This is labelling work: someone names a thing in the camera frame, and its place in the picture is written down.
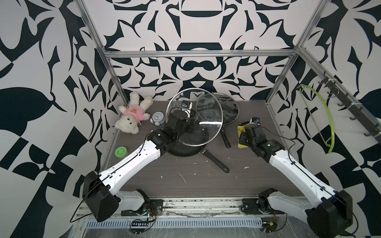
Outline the large glass pot lid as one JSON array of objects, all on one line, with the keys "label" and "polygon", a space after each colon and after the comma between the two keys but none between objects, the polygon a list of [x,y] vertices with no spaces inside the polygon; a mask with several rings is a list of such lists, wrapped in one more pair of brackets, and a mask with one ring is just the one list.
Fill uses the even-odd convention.
[{"label": "large glass pot lid", "polygon": [[196,114],[198,122],[193,134],[183,134],[181,128],[177,129],[180,136],[178,141],[189,146],[205,145],[216,138],[223,124],[223,111],[218,99],[209,91],[201,88],[188,88],[178,92],[170,100],[166,112],[166,123],[174,123],[187,114],[181,111],[183,100],[192,102],[192,115]]}]

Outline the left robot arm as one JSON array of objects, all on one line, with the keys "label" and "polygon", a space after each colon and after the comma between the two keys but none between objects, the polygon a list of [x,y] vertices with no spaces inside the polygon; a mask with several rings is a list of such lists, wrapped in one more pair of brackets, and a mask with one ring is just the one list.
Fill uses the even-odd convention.
[{"label": "left robot arm", "polygon": [[90,172],[84,178],[82,201],[97,222],[110,218],[122,203],[117,196],[121,187],[137,172],[171,150],[180,137],[194,127],[196,111],[175,110],[166,125],[149,133],[143,144],[114,166],[100,172]]}]

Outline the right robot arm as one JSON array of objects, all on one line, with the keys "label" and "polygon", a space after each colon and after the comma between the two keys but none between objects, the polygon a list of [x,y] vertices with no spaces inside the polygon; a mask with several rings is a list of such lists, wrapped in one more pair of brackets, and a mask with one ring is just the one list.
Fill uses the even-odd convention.
[{"label": "right robot arm", "polygon": [[353,212],[351,195],[317,178],[297,162],[280,142],[267,139],[263,130],[258,123],[244,125],[239,143],[282,172],[303,193],[306,201],[269,188],[259,194],[256,205],[244,203],[241,210],[246,214],[253,210],[263,214],[281,211],[305,222],[320,238],[348,236],[346,229],[359,224]]}]

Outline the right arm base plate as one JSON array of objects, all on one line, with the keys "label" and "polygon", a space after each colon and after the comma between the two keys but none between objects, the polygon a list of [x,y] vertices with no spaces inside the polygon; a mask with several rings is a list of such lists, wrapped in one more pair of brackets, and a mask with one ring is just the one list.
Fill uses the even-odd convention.
[{"label": "right arm base plate", "polygon": [[246,215],[285,214],[284,212],[272,209],[266,198],[243,198],[240,210]]}]

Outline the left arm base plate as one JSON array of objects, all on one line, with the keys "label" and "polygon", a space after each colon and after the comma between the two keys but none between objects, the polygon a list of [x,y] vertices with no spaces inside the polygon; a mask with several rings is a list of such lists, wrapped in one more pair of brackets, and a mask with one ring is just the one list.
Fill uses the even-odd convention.
[{"label": "left arm base plate", "polygon": [[145,216],[149,213],[154,213],[155,215],[160,215],[163,211],[163,199],[151,199],[150,201],[145,201],[144,204],[137,211],[124,210],[121,212],[121,216]]}]

